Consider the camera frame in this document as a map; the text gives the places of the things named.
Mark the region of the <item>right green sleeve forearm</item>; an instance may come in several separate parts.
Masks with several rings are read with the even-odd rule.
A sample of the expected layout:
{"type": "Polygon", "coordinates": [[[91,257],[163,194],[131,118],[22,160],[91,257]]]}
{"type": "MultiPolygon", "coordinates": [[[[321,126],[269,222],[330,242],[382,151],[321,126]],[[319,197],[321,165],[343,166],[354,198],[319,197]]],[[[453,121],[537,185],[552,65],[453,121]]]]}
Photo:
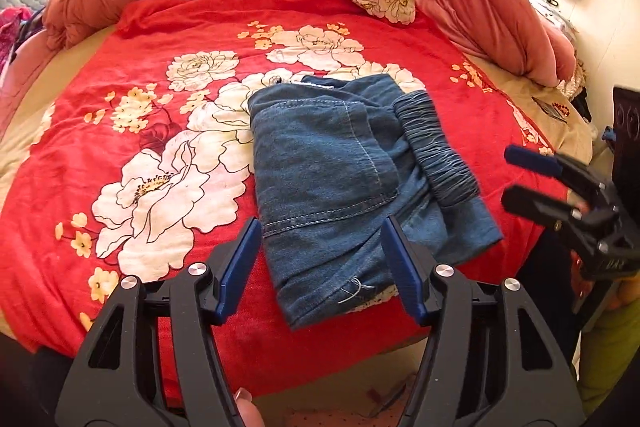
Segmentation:
{"type": "Polygon", "coordinates": [[[582,335],[577,388],[591,415],[608,397],[639,348],[639,300],[602,312],[582,335]]]}

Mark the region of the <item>right hand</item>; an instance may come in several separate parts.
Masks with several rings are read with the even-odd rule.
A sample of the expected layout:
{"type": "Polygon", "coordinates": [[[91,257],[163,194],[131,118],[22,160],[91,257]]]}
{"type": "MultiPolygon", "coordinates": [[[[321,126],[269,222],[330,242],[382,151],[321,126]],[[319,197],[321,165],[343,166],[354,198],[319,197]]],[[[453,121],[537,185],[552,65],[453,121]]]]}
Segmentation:
{"type": "MultiPolygon", "coordinates": [[[[575,251],[570,253],[572,259],[572,269],[570,270],[570,285],[577,299],[584,299],[592,291],[593,283],[585,280],[580,274],[582,269],[582,259],[579,258],[575,251]]],[[[605,299],[608,311],[617,310],[639,299],[640,295],[639,277],[631,277],[631,279],[620,280],[613,295],[605,299]]]]}

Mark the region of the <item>left hand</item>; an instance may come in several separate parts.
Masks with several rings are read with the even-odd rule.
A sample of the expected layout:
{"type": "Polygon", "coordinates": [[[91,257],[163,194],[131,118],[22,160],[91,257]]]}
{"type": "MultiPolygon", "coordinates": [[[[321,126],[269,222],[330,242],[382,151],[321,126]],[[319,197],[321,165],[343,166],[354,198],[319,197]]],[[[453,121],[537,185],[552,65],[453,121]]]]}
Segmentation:
{"type": "Polygon", "coordinates": [[[239,388],[235,392],[234,401],[245,427],[265,427],[262,414],[253,402],[252,395],[246,389],[239,388]]]}

